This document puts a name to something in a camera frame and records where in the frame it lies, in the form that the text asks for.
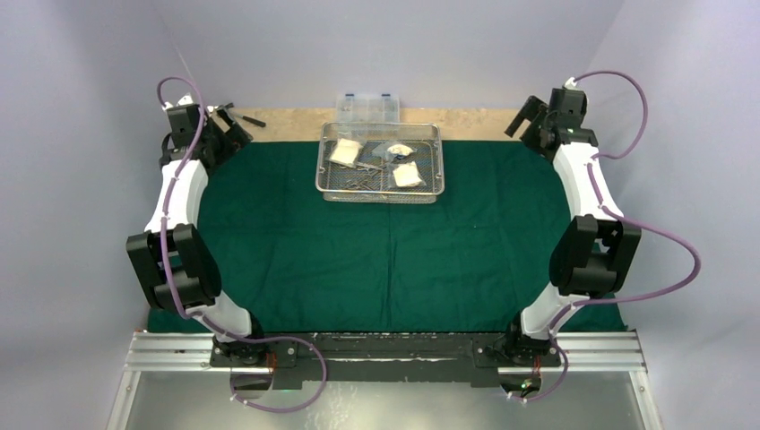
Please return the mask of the white gauze packet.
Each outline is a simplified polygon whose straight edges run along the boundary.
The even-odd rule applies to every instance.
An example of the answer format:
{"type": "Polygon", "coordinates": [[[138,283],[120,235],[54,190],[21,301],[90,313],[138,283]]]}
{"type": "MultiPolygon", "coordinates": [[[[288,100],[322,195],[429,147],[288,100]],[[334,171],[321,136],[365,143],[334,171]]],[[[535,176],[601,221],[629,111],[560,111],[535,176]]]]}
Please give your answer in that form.
{"type": "Polygon", "coordinates": [[[334,144],[328,160],[346,168],[354,168],[363,148],[362,142],[340,138],[334,144]]]}

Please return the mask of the metal wire mesh tray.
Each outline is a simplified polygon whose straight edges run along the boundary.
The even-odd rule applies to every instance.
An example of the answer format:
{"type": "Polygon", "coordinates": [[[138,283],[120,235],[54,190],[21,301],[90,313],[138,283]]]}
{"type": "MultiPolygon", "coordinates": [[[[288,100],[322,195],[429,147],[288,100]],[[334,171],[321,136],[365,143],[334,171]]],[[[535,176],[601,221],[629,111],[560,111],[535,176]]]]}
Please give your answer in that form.
{"type": "Polygon", "coordinates": [[[397,204],[430,204],[437,200],[445,189],[443,144],[440,130],[434,124],[409,123],[352,123],[331,122],[323,125],[316,162],[315,187],[330,202],[366,202],[397,204]],[[358,163],[383,165],[384,184],[379,192],[350,191],[337,189],[333,185],[335,172],[340,165],[328,158],[334,144],[340,138],[362,142],[364,148],[358,163]],[[372,154],[380,143],[400,141],[414,148],[416,152],[406,159],[383,163],[372,154]],[[424,184],[411,188],[396,188],[391,179],[394,165],[415,161],[424,184]]]}

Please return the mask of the dark green surgical drape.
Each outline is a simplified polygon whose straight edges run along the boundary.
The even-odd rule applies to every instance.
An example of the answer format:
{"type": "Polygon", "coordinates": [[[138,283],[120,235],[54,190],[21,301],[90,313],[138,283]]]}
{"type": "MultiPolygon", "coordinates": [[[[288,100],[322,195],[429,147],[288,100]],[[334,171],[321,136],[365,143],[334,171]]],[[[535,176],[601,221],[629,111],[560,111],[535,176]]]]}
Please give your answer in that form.
{"type": "Polygon", "coordinates": [[[326,201],[317,150],[251,145],[203,194],[223,289],[266,331],[503,331],[547,286],[569,212],[521,144],[445,142],[445,189],[422,205],[326,201]]]}

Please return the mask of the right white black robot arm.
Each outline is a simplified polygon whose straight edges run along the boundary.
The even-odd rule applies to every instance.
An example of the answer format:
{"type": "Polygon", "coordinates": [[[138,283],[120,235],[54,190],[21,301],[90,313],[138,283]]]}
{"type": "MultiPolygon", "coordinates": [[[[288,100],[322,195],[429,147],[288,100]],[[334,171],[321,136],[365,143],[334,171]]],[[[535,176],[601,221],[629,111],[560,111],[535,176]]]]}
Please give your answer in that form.
{"type": "Polygon", "coordinates": [[[581,90],[555,88],[548,101],[530,96],[506,128],[527,122],[521,142],[547,160],[563,186],[570,221],[548,264],[549,283],[510,324],[505,357],[523,365],[551,349],[550,339],[591,300],[618,292],[642,231],[619,220],[601,172],[598,141],[583,127],[588,99],[581,90]]]}

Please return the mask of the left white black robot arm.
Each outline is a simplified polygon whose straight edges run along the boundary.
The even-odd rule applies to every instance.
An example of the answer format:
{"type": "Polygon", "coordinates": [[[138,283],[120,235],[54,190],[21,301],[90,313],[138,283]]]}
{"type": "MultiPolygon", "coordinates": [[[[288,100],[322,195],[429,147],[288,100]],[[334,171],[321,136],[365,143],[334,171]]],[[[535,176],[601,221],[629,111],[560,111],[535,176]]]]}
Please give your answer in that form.
{"type": "Polygon", "coordinates": [[[216,358],[257,366],[268,353],[261,324],[223,291],[197,227],[211,175],[251,138],[226,110],[223,130],[190,97],[164,110],[170,131],[160,145],[160,197],[144,231],[127,238],[128,258],[151,309],[211,331],[216,358]]]}

